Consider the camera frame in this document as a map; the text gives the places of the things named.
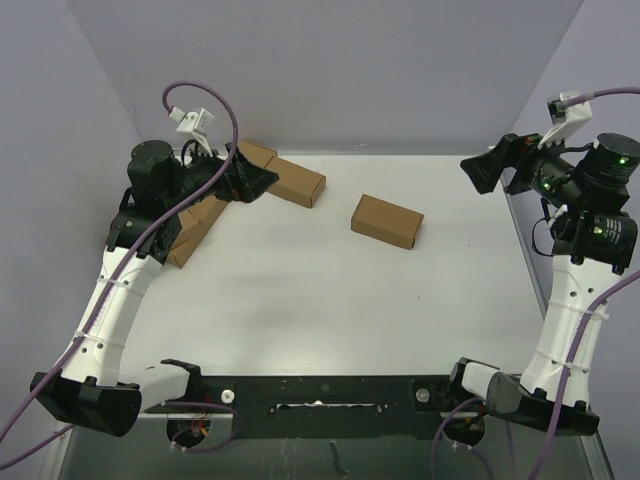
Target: white wall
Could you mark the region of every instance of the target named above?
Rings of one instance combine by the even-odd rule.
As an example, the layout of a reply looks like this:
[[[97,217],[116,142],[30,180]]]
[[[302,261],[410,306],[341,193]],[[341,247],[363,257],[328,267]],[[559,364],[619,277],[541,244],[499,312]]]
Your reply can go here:
[[[0,423],[71,337],[93,289],[138,137],[63,0],[0,15]],[[0,463],[42,440],[39,405]],[[42,457],[0,473],[36,478]]]
[[[547,97],[566,90],[583,92],[612,86],[640,85],[640,2],[638,0],[586,0],[542,75],[514,126],[520,134],[544,132],[550,126]],[[601,132],[617,132],[640,140],[640,97],[620,96],[594,100],[594,120],[572,138],[587,143]],[[633,198],[626,210],[640,222],[640,172],[629,184]],[[529,232],[542,217],[535,194],[514,197],[517,216]],[[550,248],[540,232],[541,248]],[[536,274],[548,298],[551,267],[533,254]],[[636,247],[631,269],[640,268]],[[638,289],[632,285],[611,301],[607,321],[593,361],[591,393],[594,411],[601,416],[601,434],[616,478],[637,478],[640,471],[640,321]]]
[[[460,153],[513,125],[582,0],[67,3],[144,138],[171,124],[164,86],[193,78],[280,149]],[[204,94],[173,98],[214,107],[228,141]]]

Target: purple cable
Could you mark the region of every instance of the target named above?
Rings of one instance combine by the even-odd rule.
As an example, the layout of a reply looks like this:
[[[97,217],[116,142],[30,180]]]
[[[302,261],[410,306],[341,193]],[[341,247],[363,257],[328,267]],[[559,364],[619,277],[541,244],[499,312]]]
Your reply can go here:
[[[453,419],[453,417],[456,416],[456,414],[458,412],[461,412],[462,410],[467,408],[469,405],[473,405],[474,403],[478,403],[478,402],[482,402],[482,399],[480,399],[478,397],[473,397],[473,398],[469,398],[468,400],[465,400],[460,405],[458,405],[456,408],[451,410],[451,413],[449,413],[447,418],[445,418],[442,421],[442,423],[440,424],[440,426],[438,427],[438,431],[436,432],[436,436],[434,437],[433,443],[431,444],[431,454],[429,455],[429,470],[431,471],[431,480],[436,480],[436,469],[435,469],[436,447],[438,446],[438,439],[440,438],[440,435],[442,435],[444,433],[444,429],[449,424],[449,422]],[[480,457],[482,462],[487,467],[487,470],[489,471],[489,478],[491,478],[493,480],[495,478],[495,475],[493,473],[493,469],[491,468],[491,464],[489,463],[487,458],[479,450],[476,450],[476,449],[472,448],[471,451],[474,452],[478,457]]]
[[[122,258],[118,266],[114,269],[113,274],[111,275],[111,278],[110,278],[110,280],[112,281],[105,283],[104,289],[102,290],[102,293],[96,300],[96,303],[93,309],[91,310],[91,313],[89,314],[89,318],[87,319],[87,322],[85,323],[84,327],[82,327],[83,333],[88,333],[89,330],[91,330],[91,327],[95,323],[96,318],[98,317],[98,314],[102,308],[102,304],[107,299],[109,292],[111,292],[111,288],[113,287],[113,282],[118,280],[118,277],[126,267],[127,263],[129,263],[129,260],[131,260],[131,258],[135,255],[138,248],[140,248],[140,246],[145,242],[145,240],[149,237],[149,235],[151,235],[154,231],[156,231],[160,227],[160,225],[166,222],[173,215],[187,208],[193,200],[195,200],[196,198],[206,193],[207,190],[209,190],[211,186],[214,183],[216,183],[218,179],[222,176],[224,171],[231,164],[231,159],[236,154],[236,149],[238,148],[238,120],[236,119],[236,115],[231,109],[231,106],[229,105],[229,103],[213,88],[203,83],[193,82],[189,80],[174,82],[170,84],[169,86],[167,86],[167,88],[165,88],[164,92],[162,92],[162,104],[164,105],[165,109],[167,109],[167,112],[170,113],[173,108],[169,106],[169,104],[167,103],[167,96],[169,95],[169,92],[174,88],[180,87],[183,85],[196,87],[201,90],[204,90],[207,93],[210,93],[222,104],[222,106],[225,108],[225,110],[229,114],[229,118],[231,120],[231,126],[233,129],[233,136],[232,136],[231,149],[229,151],[229,155],[225,159],[220,169],[215,173],[213,177],[211,177],[211,179],[207,183],[205,183],[200,189],[198,189],[192,195],[185,198],[182,202],[178,203],[175,207],[173,207],[171,210],[169,210],[160,218],[158,218],[155,222],[153,222],[149,226],[149,228],[147,228],[144,232],[142,232],[140,237],[134,242],[134,244],[131,246],[129,251]],[[27,409],[29,404],[36,398],[36,396],[42,391],[42,389],[47,385],[47,383],[49,383],[51,379],[58,374],[60,369],[69,361],[69,359],[78,350],[78,348],[80,348],[80,345],[82,344],[82,340],[83,340],[83,337],[76,337],[72,340],[71,345],[69,346],[67,351],[62,355],[62,357],[60,357],[60,359],[55,363],[55,365],[51,368],[51,370],[47,372],[47,374],[40,381],[40,383],[38,383],[38,385],[29,393],[29,395],[27,395],[27,398],[24,399],[24,401],[16,409],[13,415],[11,415],[9,420],[7,420],[7,423],[2,427],[2,430],[0,430],[0,444],[2,444],[2,441],[7,436],[7,433],[9,433],[9,430],[11,430],[13,425],[15,425],[16,421],[24,413],[24,411]]]
[[[71,430],[73,428],[73,425],[67,425],[66,427],[64,427],[62,430],[58,431],[58,432],[53,432],[53,434],[51,436],[49,436],[49,438],[43,440],[42,442],[40,442],[39,444],[37,444],[35,447],[30,448],[29,450],[27,450],[26,452],[18,455],[16,458],[9,460],[6,463],[0,464],[0,472],[2,472],[3,470],[6,470],[7,468],[13,467],[15,464],[20,463],[22,460],[24,460],[25,458],[29,458],[31,455],[33,455],[34,453],[36,453],[38,450],[40,450],[43,447],[46,447],[47,445],[49,445],[51,442],[53,442],[56,438],[61,437],[62,435],[64,435],[65,433],[67,433],[69,430]]]
[[[507,444],[509,446],[509,458],[511,460],[511,473],[513,475],[513,480],[518,480],[518,462],[516,462],[516,449],[515,444],[513,443],[511,424],[505,421],[504,426],[507,429]]]
[[[574,105],[578,105],[579,103],[588,102],[589,100],[593,100],[598,97],[605,97],[607,95],[620,95],[621,93],[634,93],[636,95],[640,94],[640,87],[617,87],[617,88],[607,88],[605,90],[597,90],[592,93],[585,93],[584,95],[578,95],[577,97],[570,98],[569,100],[565,100],[561,102],[560,105],[562,108],[573,107]]]
[[[478,457],[482,463],[484,463],[485,468],[487,469],[487,473],[489,474],[489,478],[491,480],[495,480],[495,475],[493,473],[493,468],[491,468],[491,464],[489,463],[489,459],[487,458],[487,456],[482,453],[480,450],[477,450],[475,448],[469,448],[469,451],[471,453],[473,453],[476,457]]]
[[[635,282],[640,278],[640,270],[633,272],[627,278],[619,281],[613,287],[605,290],[601,293],[596,299],[591,302],[591,305],[587,307],[587,312],[594,312],[596,308],[598,308],[607,298],[609,298],[614,293],[619,292],[627,285]],[[571,342],[571,347],[569,348],[569,353],[567,354],[567,363],[572,363],[576,354],[578,353],[578,348],[580,348],[580,342],[582,341],[582,336],[584,335],[585,330],[587,329],[587,325],[589,324],[589,320],[591,320],[591,313],[584,313],[580,318],[580,323],[578,324],[578,329],[576,330],[576,335],[573,337],[573,341]],[[535,480],[540,470],[542,469],[542,465],[547,459],[549,455],[549,451],[551,450],[551,444],[553,443],[553,437],[556,433],[556,429],[558,427],[558,419],[560,418],[560,409],[562,408],[562,398],[564,397],[564,391],[567,388],[567,382],[569,381],[569,375],[571,374],[571,370],[565,365],[562,369],[562,374],[560,375],[560,382],[558,383],[558,393],[556,394],[556,401],[553,405],[553,411],[551,412],[551,420],[549,420],[549,428],[547,429],[547,433],[544,437],[544,442],[542,444],[542,449],[540,451],[540,455],[538,456],[538,460],[535,465],[531,469],[528,480]]]
[[[236,420],[240,419],[240,414],[238,412],[236,412],[233,408],[230,407],[225,407],[223,405],[216,405],[215,403],[201,403],[201,402],[165,402],[164,405],[166,405],[167,407],[196,407],[196,408],[209,408],[211,410],[219,410],[221,412],[226,412],[226,413],[230,413],[234,416],[234,418]],[[220,450],[223,447],[226,447],[227,445],[229,445],[232,441],[235,440],[235,438],[238,436],[238,432],[240,431],[240,427],[239,427],[239,421],[236,422],[236,426],[233,429],[233,431],[231,432],[231,434],[225,438],[222,442],[213,445],[211,447],[204,447],[204,448],[187,448],[184,451],[186,453],[209,453],[209,452],[214,452],[216,450]],[[183,430],[180,430],[178,433],[176,433],[173,438],[171,439],[172,442],[175,442],[176,439],[182,435],[183,433],[186,433],[188,431],[190,431],[190,428],[185,428]]]

